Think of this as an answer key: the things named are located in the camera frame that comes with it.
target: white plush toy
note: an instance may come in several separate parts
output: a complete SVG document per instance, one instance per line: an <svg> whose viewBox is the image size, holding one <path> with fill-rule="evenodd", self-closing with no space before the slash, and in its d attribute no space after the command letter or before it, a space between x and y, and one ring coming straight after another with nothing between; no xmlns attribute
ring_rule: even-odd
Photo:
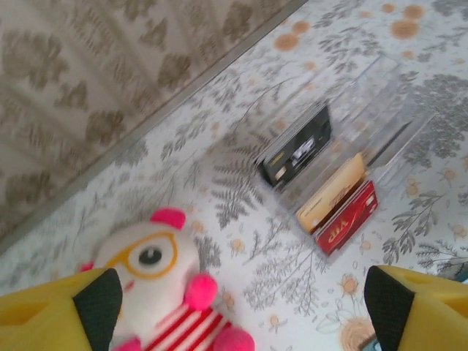
<svg viewBox="0 0 468 351"><path fill-rule="evenodd" d="M109 237L96 260L83 266L115 268L124 293L114 351L253 351L254 340L210 305L217 285L200 273L198 250L181 232L183 211L163 208L150 222Z"/></svg>

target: wall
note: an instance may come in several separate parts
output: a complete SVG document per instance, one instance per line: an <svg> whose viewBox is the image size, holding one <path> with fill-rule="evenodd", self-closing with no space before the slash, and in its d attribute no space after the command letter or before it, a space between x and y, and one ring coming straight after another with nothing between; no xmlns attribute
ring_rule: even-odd
<svg viewBox="0 0 468 351"><path fill-rule="evenodd" d="M3 0L0 238L289 0Z"/></svg>

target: patterned tablecloth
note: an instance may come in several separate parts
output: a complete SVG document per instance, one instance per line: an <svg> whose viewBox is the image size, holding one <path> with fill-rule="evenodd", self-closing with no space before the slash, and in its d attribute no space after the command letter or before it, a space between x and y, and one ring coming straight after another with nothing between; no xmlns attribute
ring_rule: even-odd
<svg viewBox="0 0 468 351"><path fill-rule="evenodd" d="M112 230L180 206L217 307L258 350L357 350L373 332L370 265L451 275L468 262L467 46L466 0L311 0L6 252L0 294L74 273ZM270 137L258 124L312 71L332 64L346 80L379 51L401 59L418 112L436 115L409 153L412 175L326 265L249 182Z"/></svg>

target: striped fabric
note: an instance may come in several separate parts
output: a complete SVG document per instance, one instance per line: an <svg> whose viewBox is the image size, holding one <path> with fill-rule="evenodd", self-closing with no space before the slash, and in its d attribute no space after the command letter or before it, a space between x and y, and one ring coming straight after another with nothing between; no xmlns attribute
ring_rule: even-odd
<svg viewBox="0 0 468 351"><path fill-rule="evenodd" d="M195 311L182 305L157 327L155 339L144 351L206 351L231 323L212 308Z"/></svg>

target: card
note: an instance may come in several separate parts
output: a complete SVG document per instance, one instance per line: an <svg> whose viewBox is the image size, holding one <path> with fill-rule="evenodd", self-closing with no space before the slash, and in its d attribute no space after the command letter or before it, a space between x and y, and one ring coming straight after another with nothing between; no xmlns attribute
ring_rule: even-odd
<svg viewBox="0 0 468 351"><path fill-rule="evenodd" d="M321 228L318 246L330 255L340 249L377 209L374 183L366 181L341 209Z"/></svg>
<svg viewBox="0 0 468 351"><path fill-rule="evenodd" d="M328 106L315 114L309 109L262 153L258 167L271 185L287 184L324 148L331 139Z"/></svg>
<svg viewBox="0 0 468 351"><path fill-rule="evenodd" d="M361 154L348 159L296 213L302 227L310 233L329 216L336 206L362 182L366 168Z"/></svg>

